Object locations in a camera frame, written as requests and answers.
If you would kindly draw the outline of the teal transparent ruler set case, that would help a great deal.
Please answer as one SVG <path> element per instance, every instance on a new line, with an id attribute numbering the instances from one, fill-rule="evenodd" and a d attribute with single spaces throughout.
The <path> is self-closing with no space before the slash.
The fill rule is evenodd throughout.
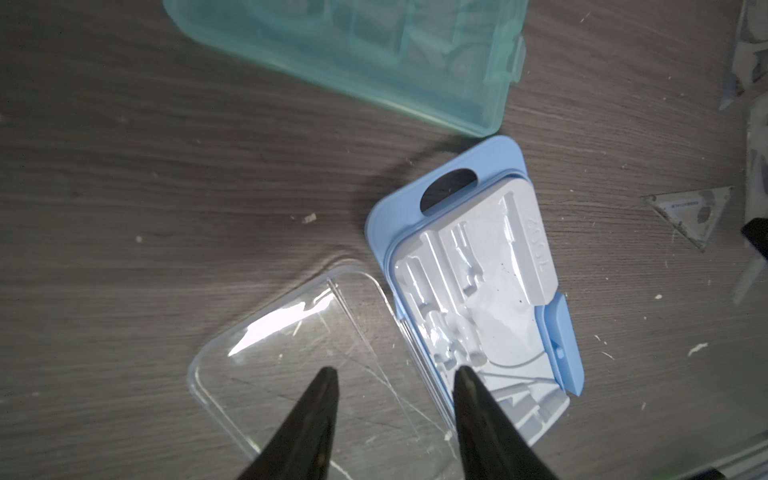
<path id="1" fill-rule="evenodd" d="M 496 133 L 526 56 L 524 1 L 167 1 L 189 38 L 471 136 Z"/>

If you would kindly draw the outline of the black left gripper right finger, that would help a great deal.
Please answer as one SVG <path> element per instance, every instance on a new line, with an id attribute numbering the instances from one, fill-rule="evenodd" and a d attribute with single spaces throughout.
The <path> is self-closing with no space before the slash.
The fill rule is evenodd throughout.
<path id="1" fill-rule="evenodd" d="M 453 400 L 466 479 L 557 479 L 472 368 L 462 366 L 455 372 Z"/>

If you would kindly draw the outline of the blue ruler set case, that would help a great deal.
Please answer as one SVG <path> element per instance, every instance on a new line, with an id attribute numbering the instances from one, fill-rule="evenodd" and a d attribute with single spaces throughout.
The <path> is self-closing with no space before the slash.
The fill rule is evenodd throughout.
<path id="1" fill-rule="evenodd" d="M 519 146 L 489 138 L 393 192 L 365 237 L 378 274 L 337 264 L 220 334 L 188 368 L 192 395 L 250 465 L 332 367 L 327 479 L 463 479 L 468 366 L 532 449 L 584 369 Z"/>

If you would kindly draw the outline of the small clear triangle ruler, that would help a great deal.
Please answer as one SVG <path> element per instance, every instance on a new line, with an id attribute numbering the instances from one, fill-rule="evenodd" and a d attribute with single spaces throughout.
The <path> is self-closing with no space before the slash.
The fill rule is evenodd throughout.
<path id="1" fill-rule="evenodd" d="M 642 198 L 656 215 L 687 239 L 700 252 L 706 250 L 713 232 L 732 197 L 733 187 L 725 186 Z"/>

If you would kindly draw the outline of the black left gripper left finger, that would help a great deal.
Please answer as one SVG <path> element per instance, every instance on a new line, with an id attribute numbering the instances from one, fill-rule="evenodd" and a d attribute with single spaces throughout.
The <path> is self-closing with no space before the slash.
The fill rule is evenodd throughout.
<path id="1" fill-rule="evenodd" d="M 337 370 L 321 368 L 241 479 L 326 479 L 338 412 Z"/>

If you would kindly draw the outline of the clear triangle set square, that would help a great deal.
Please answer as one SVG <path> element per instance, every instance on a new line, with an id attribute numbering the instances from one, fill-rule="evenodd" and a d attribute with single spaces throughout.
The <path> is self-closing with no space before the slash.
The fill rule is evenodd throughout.
<path id="1" fill-rule="evenodd" d="M 726 70 L 719 109 L 724 110 L 767 75 L 767 0 L 744 0 Z"/>

